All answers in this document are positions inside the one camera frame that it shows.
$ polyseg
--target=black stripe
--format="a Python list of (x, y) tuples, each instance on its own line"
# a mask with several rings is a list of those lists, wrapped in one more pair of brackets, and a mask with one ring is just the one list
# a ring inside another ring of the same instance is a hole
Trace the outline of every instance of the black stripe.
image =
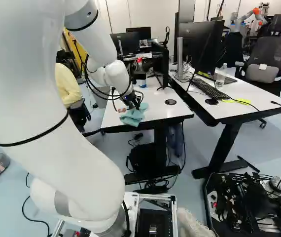
[(28, 143), (28, 142), (32, 142), (36, 139), (39, 139), (39, 138), (45, 136), (46, 134), (49, 134), (50, 132), (54, 131), (59, 126), (61, 126), (66, 121), (66, 119), (68, 118), (68, 115), (69, 115), (69, 113), (67, 112), (65, 117), (58, 124), (56, 124), (54, 127), (50, 128), (49, 130), (47, 130), (47, 131), (45, 131), (45, 132), (43, 132), (43, 133), (41, 133), (41, 134), (39, 134), (35, 137), (29, 138), (29, 139), (26, 139), (26, 140), (23, 140), (23, 141), (20, 141), (20, 142), (9, 143), (9, 144), (0, 144), (0, 147), (15, 147), (15, 146), (19, 146), (19, 145), (22, 145), (22, 144), (25, 144), (25, 143)]
[(97, 10), (97, 14), (96, 14), (95, 18), (93, 18), (93, 20), (91, 22), (89, 22), (87, 25), (85, 25), (83, 27), (80, 27), (78, 29), (69, 29), (67, 27), (66, 27), (66, 29), (69, 30), (69, 31), (82, 31), (82, 30), (88, 28), (89, 26), (91, 26), (96, 21), (98, 15), (99, 15), (99, 11)]

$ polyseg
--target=yellow jacket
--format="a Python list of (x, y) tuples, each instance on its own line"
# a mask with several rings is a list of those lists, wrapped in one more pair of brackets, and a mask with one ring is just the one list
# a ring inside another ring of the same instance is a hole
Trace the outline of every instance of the yellow jacket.
[(82, 98), (76, 78), (65, 65), (55, 64), (55, 80), (59, 95), (66, 108)]

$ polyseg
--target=black desk frame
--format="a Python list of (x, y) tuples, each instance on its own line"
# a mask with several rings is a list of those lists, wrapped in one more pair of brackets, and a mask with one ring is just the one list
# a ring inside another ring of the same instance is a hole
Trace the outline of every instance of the black desk frame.
[(212, 173), (223, 173), (248, 167), (245, 160), (235, 160), (225, 162), (235, 139), (243, 123), (263, 119), (272, 115), (281, 113), (281, 107), (254, 112), (250, 114), (238, 115), (233, 117), (214, 119), (195, 99), (190, 96), (174, 79), (170, 82), (172, 88), (181, 97), (181, 99), (193, 110), (196, 115), (207, 125), (217, 126), (220, 122), (225, 128), (218, 140), (211, 161), (207, 167), (195, 169), (192, 175), (195, 179), (208, 178)]
[[(133, 127), (130, 125), (120, 125), (114, 127), (101, 128), (100, 131), (104, 133), (119, 133), (119, 132), (131, 132), (131, 131), (144, 131), (144, 130), (154, 130), (155, 144), (157, 144), (157, 157), (165, 158), (167, 153), (167, 142), (166, 142), (166, 131), (169, 126), (174, 124), (182, 123), (185, 119), (193, 118), (192, 115), (179, 116), (175, 118), (165, 118), (159, 120), (145, 121), (141, 122), (138, 127)], [(167, 166), (163, 173), (157, 173), (156, 178), (177, 175), (180, 171), (178, 165)], [(130, 173), (124, 175), (125, 185), (144, 183), (148, 181), (143, 176), (139, 176), (135, 173)]]

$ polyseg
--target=yellow sticky note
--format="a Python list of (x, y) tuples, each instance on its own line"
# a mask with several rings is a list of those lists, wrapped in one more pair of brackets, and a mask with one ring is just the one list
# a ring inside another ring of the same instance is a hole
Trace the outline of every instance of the yellow sticky note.
[(247, 105), (247, 104), (251, 104), (251, 100), (247, 100), (247, 99), (244, 99), (244, 98), (237, 98), (235, 100), (222, 100), (223, 102), (226, 102), (226, 103), (233, 103), (233, 102), (238, 102), (238, 103), (241, 103), (243, 105)]

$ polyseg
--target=light blue floor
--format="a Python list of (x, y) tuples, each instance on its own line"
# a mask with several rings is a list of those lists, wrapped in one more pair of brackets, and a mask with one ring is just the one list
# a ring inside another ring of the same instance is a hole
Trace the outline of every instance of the light blue floor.
[[(86, 98), (86, 105), (91, 111), (89, 93), (86, 86), (81, 85)], [(93, 131), (100, 127), (104, 109), (95, 109), (92, 112), (92, 120), (85, 126), (86, 131)], [(260, 123), (253, 121), (242, 126), (236, 142), (229, 154), (228, 160), (235, 160), (236, 155), (241, 155), (249, 162), (261, 169), (262, 173), (281, 176), (281, 115), (269, 117), (268, 125), (262, 130)], [(205, 210), (202, 201), (201, 180), (194, 180), (191, 170), (208, 164), (214, 151), (223, 125), (207, 127), (195, 116), (184, 122), (184, 133), (187, 148), (187, 163), (184, 171), (179, 175), (175, 186), (169, 191), (175, 194), (178, 205), (188, 208), (200, 221), (205, 221)], [(136, 133), (96, 134), (89, 137), (89, 141), (104, 152), (121, 169), (123, 174), (128, 173), (125, 167), (126, 155), (131, 147), (127, 141)], [(153, 132), (145, 131), (142, 143), (153, 140)], [(27, 172), (15, 162), (0, 177), (0, 236), (4, 237), (45, 237), (46, 227), (41, 223), (32, 223), (24, 219), (21, 206), (29, 195), (29, 189), (25, 186)], [(127, 186), (127, 191), (138, 189), (137, 185)], [(26, 214), (31, 218), (44, 220), (49, 223), (51, 231), (57, 222), (55, 217), (38, 211), (31, 200), (26, 205)]]

